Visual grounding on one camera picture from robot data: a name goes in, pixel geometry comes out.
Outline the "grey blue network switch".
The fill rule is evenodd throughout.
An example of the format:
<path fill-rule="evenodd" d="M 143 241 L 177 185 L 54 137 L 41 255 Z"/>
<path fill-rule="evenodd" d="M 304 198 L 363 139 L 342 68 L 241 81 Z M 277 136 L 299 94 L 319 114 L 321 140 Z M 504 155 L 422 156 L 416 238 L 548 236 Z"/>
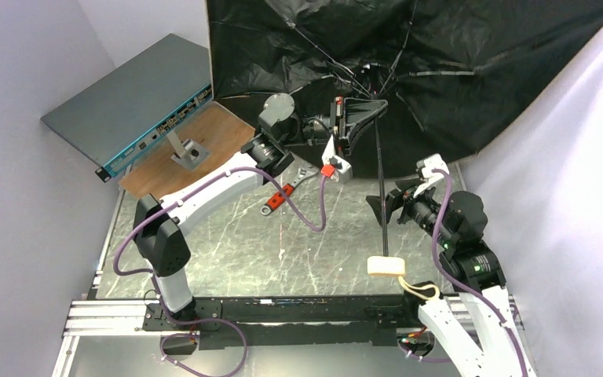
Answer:
<path fill-rule="evenodd" d="M 209 50 L 168 34 L 41 120 L 107 182 L 211 98 Z"/>

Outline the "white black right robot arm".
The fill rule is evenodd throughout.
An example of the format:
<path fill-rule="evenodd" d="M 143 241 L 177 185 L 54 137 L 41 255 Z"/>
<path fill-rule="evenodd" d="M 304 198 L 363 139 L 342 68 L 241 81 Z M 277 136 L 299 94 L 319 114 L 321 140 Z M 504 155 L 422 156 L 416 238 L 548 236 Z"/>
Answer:
<path fill-rule="evenodd" d="M 398 183 L 384 199 L 366 201 L 381 225 L 395 210 L 398 223 L 413 221 L 432 237 L 432 258 L 466 307 L 476 336 L 455 318 L 448 300 L 432 283 L 413 285 L 404 279 L 404 263 L 394 257 L 371 257 L 371 276 L 398 279 L 417 297 L 416 316 L 442 345 L 449 361 L 462 376 L 533 376 L 510 304 L 506 278 L 494 251 L 484 242 L 488 217 L 481 198 L 471 192 L 447 190 L 442 202 L 433 195 L 430 181 Z"/>

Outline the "beige umbrella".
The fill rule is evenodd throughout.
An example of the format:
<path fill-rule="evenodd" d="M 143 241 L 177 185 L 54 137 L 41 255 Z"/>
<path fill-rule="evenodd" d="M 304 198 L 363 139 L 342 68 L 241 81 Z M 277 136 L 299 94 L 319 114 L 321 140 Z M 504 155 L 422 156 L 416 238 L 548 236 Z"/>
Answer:
<path fill-rule="evenodd" d="M 189 270 L 205 296 L 399 294 L 370 277 L 381 233 L 366 197 L 433 153 L 453 163 L 497 138 L 603 27 L 603 1 L 209 1 L 219 104 L 255 124 L 265 99 L 289 93 L 300 116 L 334 97 L 386 100 L 351 144 L 354 177 L 326 188 L 327 227 L 310 232 L 284 207 L 263 218 L 247 193 L 199 233 Z"/>

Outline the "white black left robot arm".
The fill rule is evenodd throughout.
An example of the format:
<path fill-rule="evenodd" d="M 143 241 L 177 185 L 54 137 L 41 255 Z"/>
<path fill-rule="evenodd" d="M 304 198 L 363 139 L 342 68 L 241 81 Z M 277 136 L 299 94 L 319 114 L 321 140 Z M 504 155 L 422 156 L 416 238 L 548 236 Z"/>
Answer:
<path fill-rule="evenodd" d="M 353 176 L 351 144 L 382 117 L 383 99 L 336 97 L 327 115 L 302 119 L 294 98 L 274 93 L 264 102 L 254 136 L 226 163 L 177 192 L 137 203 L 133 241 L 151 270 L 155 290 L 175 320 L 194 320 L 196 298 L 185 267 L 192 253 L 186 236 L 239 196 L 274 182 L 293 162 L 291 146 L 323 145 L 322 181 L 344 184 Z"/>

